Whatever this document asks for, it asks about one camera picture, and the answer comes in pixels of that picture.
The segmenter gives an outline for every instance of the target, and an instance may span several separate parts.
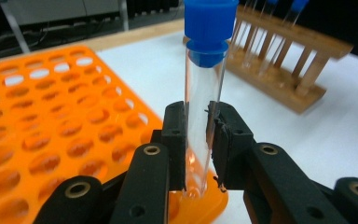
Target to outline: floor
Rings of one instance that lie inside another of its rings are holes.
[[[137,15],[135,18],[129,19],[129,27],[132,30],[165,21],[179,20],[183,17],[184,6],[181,4],[179,7],[172,7],[169,12]],[[122,20],[119,17],[106,17],[60,26],[47,23],[43,28],[24,32],[23,35],[30,50],[35,51],[119,32],[123,32]],[[0,58],[16,54],[21,54],[21,49],[14,35],[11,32],[1,35]]]

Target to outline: wooden test tube rack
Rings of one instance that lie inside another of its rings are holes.
[[[236,25],[249,23],[249,31],[245,31],[244,47],[240,47],[227,58],[227,70],[254,85],[267,95],[281,102],[292,110],[301,114],[316,101],[322,98],[325,89],[315,84],[328,60],[340,59],[351,52],[352,46],[333,37],[317,33],[313,30],[295,25],[283,26],[283,21],[270,17],[260,17],[258,11],[244,11],[243,7],[237,9]],[[252,52],[255,55],[250,66],[244,66],[245,52],[249,48],[251,36],[256,30],[265,30],[266,35],[261,43],[261,50]],[[260,64],[266,60],[267,51],[273,36],[284,38],[282,49],[273,65],[264,76],[259,75]],[[292,72],[282,68],[282,62],[292,44],[297,43],[304,47],[301,56],[296,62]],[[313,60],[306,68],[303,76],[301,71],[312,52]]]

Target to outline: orange rack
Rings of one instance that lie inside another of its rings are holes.
[[[126,171],[161,120],[82,46],[0,62],[0,223],[32,223],[62,181],[103,183]],[[227,195],[208,176],[202,198],[170,193],[171,223],[205,223]]]

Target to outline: table surface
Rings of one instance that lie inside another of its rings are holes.
[[[163,118],[166,105],[184,100],[183,29],[183,20],[171,21],[80,44],[95,50]],[[238,110],[257,142],[283,147],[309,178],[332,188],[341,177],[358,177],[358,57],[329,61],[317,83],[327,93],[302,115],[228,71],[221,101]],[[242,192],[231,191],[215,223],[250,223],[246,214]]]

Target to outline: metal leg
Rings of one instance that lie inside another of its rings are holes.
[[[30,49],[28,48],[27,42],[25,42],[24,36],[22,35],[20,26],[17,24],[16,18],[14,18],[13,14],[10,12],[10,8],[7,6],[7,1],[0,1],[0,5],[2,10],[4,11],[8,24],[10,25],[14,36],[16,36],[17,42],[19,42],[22,52],[29,53]]]
[[[120,17],[123,21],[123,29],[124,31],[129,31],[129,16],[127,13],[127,1],[126,0],[118,0],[119,8],[120,8]]]

